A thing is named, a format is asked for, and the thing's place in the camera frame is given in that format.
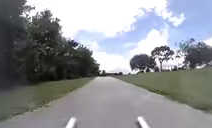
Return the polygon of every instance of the treeline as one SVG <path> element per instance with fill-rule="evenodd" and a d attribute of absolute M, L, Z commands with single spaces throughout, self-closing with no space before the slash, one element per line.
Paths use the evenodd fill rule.
<path fill-rule="evenodd" d="M 189 39 L 179 43 L 179 49 L 174 52 L 168 46 L 156 47 L 151 56 L 146 54 L 135 55 L 130 60 L 130 67 L 132 70 L 139 70 L 139 72 L 159 72 L 170 71 L 163 69 L 163 62 L 184 58 L 181 66 L 176 65 L 171 67 L 173 71 L 194 69 L 197 67 L 212 66 L 212 47 L 204 42 L 197 42 L 195 39 Z M 160 63 L 160 68 L 157 67 L 156 60 Z"/>
<path fill-rule="evenodd" d="M 92 51 L 63 37 L 59 19 L 49 10 L 29 17 L 25 4 L 0 0 L 0 88 L 99 74 Z"/>

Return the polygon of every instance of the road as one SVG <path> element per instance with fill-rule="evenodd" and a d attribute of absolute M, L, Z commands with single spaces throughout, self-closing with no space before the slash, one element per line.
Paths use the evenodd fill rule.
<path fill-rule="evenodd" d="M 212 115 L 123 81 L 96 78 L 47 107 L 0 122 L 0 128 L 64 128 L 75 116 L 77 128 L 212 128 Z"/>

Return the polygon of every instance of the sky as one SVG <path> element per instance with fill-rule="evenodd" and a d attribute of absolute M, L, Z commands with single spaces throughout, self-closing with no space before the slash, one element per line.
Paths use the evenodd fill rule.
<path fill-rule="evenodd" d="M 107 72 L 131 72 L 129 61 L 189 38 L 212 46 L 212 0 L 28 0 L 49 9 L 63 35 L 86 45 Z M 178 65 L 171 60 L 166 65 Z"/>

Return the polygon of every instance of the green grass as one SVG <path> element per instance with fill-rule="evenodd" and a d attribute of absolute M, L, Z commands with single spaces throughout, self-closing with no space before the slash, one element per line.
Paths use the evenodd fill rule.
<path fill-rule="evenodd" d="M 116 78 L 212 113 L 212 68 Z"/>
<path fill-rule="evenodd" d="M 0 92 L 0 121 L 41 107 L 68 92 L 82 87 L 90 80 L 92 78 L 46 82 Z"/>

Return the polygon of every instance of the lane line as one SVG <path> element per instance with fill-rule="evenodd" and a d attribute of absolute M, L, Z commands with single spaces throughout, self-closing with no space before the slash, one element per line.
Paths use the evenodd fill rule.
<path fill-rule="evenodd" d="M 77 120 L 75 117 L 70 118 L 68 124 L 66 125 L 66 128 L 74 128 L 76 125 L 76 121 Z"/>
<path fill-rule="evenodd" d="M 139 116 L 137 120 L 141 128 L 150 128 L 142 116 Z"/>

